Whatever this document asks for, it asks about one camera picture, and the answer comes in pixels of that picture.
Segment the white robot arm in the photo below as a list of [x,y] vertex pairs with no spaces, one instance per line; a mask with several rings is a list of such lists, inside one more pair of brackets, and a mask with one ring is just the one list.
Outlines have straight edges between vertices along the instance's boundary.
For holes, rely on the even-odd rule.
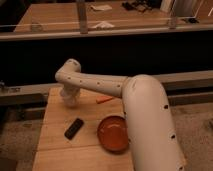
[[62,97],[69,105],[76,103],[81,89],[122,100],[134,171],[185,171],[168,97],[158,79],[86,74],[74,59],[63,64],[55,79],[63,85]]

